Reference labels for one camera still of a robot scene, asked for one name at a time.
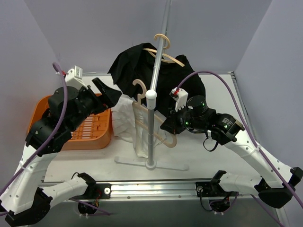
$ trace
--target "black garment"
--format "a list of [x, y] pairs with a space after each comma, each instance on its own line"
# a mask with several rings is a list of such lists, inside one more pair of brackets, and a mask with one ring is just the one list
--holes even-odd
[[[108, 73], [112, 75], [114, 84], [117, 84], [123, 94], [134, 97], [137, 100], [137, 94], [142, 93], [139, 85], [133, 85], [133, 80], [140, 79], [146, 85], [147, 90], [151, 86], [153, 66], [155, 58], [152, 57], [143, 48], [156, 48], [150, 43], [133, 46], [120, 53]], [[170, 91], [187, 75], [194, 72], [186, 56], [179, 55], [177, 60], [185, 64], [184, 67], [176, 63], [161, 62], [158, 84], [156, 88], [157, 99], [156, 108], [165, 117], [168, 115], [168, 108], [175, 107], [176, 101], [170, 97]], [[205, 87], [198, 75], [192, 76], [183, 85], [182, 88], [188, 92], [188, 98], [196, 95], [205, 96]]]

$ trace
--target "orange basket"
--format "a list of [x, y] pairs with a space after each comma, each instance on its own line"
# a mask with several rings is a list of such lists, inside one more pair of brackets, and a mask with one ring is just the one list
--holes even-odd
[[[50, 96], [46, 96], [37, 103], [35, 112], [27, 129], [27, 133], [34, 122], [40, 120], [42, 114], [47, 108], [49, 108], [49, 97]], [[72, 138], [64, 144], [62, 150], [102, 149], [110, 142], [111, 128], [110, 109], [97, 115], [92, 114], [77, 128], [76, 131], [71, 133]]]

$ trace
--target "white wall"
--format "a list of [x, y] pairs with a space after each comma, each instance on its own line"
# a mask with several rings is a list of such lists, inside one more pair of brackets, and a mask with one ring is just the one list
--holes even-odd
[[[24, 1], [0, 0], [0, 187], [14, 174], [36, 102], [60, 85], [54, 52]], [[0, 217], [0, 226], [4, 224]]]
[[[164, 0], [25, 0], [65, 68], [108, 72], [117, 55], [161, 31]], [[172, 56], [196, 70], [235, 70], [271, 0], [173, 0]]]
[[[303, 168], [303, 1], [273, 0], [249, 44], [236, 78], [261, 144], [277, 158]], [[303, 199], [303, 182], [297, 186]], [[292, 227], [303, 211], [286, 206]]]

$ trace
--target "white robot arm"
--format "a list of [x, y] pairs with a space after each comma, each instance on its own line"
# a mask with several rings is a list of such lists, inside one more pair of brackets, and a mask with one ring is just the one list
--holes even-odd
[[303, 177], [302, 169], [285, 165], [256, 141], [252, 141], [249, 132], [233, 116], [219, 114], [216, 110], [208, 108], [204, 96], [194, 96], [187, 100], [187, 92], [181, 88], [173, 89], [171, 96], [176, 100], [176, 107], [170, 111], [162, 124], [163, 130], [173, 134], [179, 134], [184, 130], [205, 133], [207, 139], [216, 141], [214, 149], [210, 151], [214, 151], [218, 144], [223, 145], [238, 154], [259, 173], [255, 177], [250, 177], [220, 170], [211, 180], [211, 187], [203, 189], [208, 190], [207, 194], [240, 192], [258, 195], [267, 205], [274, 208], [281, 208], [291, 200], [291, 191], [274, 169], [293, 190]]
[[98, 114], [116, 105], [120, 91], [107, 87], [99, 79], [94, 84], [102, 93], [96, 96], [82, 81], [82, 69], [75, 68], [65, 75], [68, 100], [61, 127], [48, 145], [26, 167], [25, 162], [46, 141], [58, 122], [64, 100], [63, 88], [55, 91], [49, 100], [50, 108], [41, 120], [35, 122], [26, 138], [23, 155], [16, 173], [23, 172], [0, 195], [0, 207], [7, 211], [6, 221], [11, 226], [32, 225], [40, 221], [58, 203], [74, 196], [91, 197], [96, 191], [96, 181], [86, 173], [75, 175], [71, 180], [52, 187], [40, 188], [47, 168], [71, 138], [71, 132], [91, 114]]

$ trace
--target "metal pole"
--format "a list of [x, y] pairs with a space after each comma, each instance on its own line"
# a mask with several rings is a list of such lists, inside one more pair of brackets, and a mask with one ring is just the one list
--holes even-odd
[[[164, 16], [163, 16], [163, 22], [162, 22], [162, 29], [161, 33], [163, 35], [167, 34], [167, 25], [169, 20], [169, 10], [170, 10], [171, 0], [166, 0], [165, 10], [164, 10]], [[157, 54], [155, 58], [155, 64], [153, 66], [153, 73], [152, 73], [152, 79], [151, 79], [151, 90], [156, 90], [157, 88], [157, 82], [158, 82], [158, 76], [159, 76], [159, 70], [161, 65], [161, 58], [163, 53], [163, 47], [164, 47], [165, 40], [162, 37], [159, 37], [159, 45], [157, 49]], [[153, 160], [153, 132], [154, 132], [154, 109], [148, 109], [148, 165], [152, 166], [154, 165]]]

